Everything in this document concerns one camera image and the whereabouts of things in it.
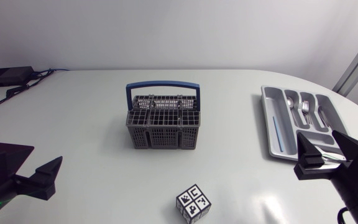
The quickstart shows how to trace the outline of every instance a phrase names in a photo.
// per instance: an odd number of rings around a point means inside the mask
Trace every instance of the black device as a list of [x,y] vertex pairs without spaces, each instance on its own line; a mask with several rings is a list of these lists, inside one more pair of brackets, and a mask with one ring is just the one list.
[[26,85],[33,72],[31,66],[0,68],[0,86]]
[[63,157],[38,167],[31,177],[16,175],[33,149],[32,146],[0,143],[0,209],[16,195],[48,200],[55,193],[55,179]]
[[[298,133],[298,163],[294,171],[299,180],[330,180],[358,223],[358,140],[338,131],[333,131],[333,136],[346,161],[326,166],[321,153],[303,134]],[[341,219],[341,214],[338,214],[338,223],[344,223]]]

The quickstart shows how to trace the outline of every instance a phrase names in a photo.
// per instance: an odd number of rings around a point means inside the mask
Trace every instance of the gray plastic basket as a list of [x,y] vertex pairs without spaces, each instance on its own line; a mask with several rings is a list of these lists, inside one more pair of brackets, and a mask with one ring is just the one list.
[[[196,96],[135,96],[131,90],[148,86],[177,86],[196,90]],[[200,86],[195,83],[151,81],[126,87],[127,123],[136,149],[194,149],[200,126]]]

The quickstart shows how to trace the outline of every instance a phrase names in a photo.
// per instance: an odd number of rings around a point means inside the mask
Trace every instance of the table surface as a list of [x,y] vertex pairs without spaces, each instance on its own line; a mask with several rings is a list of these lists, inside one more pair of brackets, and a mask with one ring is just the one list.
[[[194,151],[134,149],[125,86],[147,80],[199,83]],[[269,155],[262,85],[329,95],[358,139],[358,106],[317,84],[258,70],[57,72],[0,105],[0,142],[34,146],[19,175],[63,156],[56,194],[20,195],[0,223],[185,223],[175,197],[193,184],[212,203],[197,223],[336,223],[344,203],[328,180],[299,181],[295,163]],[[9,87],[0,88],[0,99]],[[132,95],[194,95],[150,87]],[[347,223],[353,223],[345,213]]]

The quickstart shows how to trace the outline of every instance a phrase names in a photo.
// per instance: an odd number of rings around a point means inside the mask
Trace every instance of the spoon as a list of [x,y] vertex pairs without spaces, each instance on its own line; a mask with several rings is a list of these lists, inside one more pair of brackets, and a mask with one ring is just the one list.
[[295,125],[297,126],[298,124],[296,123],[296,121],[295,121],[295,116],[293,115],[293,113],[292,113],[292,108],[293,108],[293,100],[292,100],[292,98],[291,97],[287,97],[287,104],[288,104],[288,106],[290,107],[290,110],[291,110],[291,114],[292,114],[292,118],[293,118],[293,122],[295,123]]
[[287,103],[288,103],[288,106],[290,107],[290,109],[292,110],[293,108],[293,100],[291,97],[287,97]]

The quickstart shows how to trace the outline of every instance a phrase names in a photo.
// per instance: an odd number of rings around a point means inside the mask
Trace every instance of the cube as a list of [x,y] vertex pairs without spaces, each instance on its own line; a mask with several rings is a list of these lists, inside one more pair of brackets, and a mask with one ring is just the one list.
[[209,212],[211,202],[195,184],[177,196],[177,208],[187,224],[193,224]]

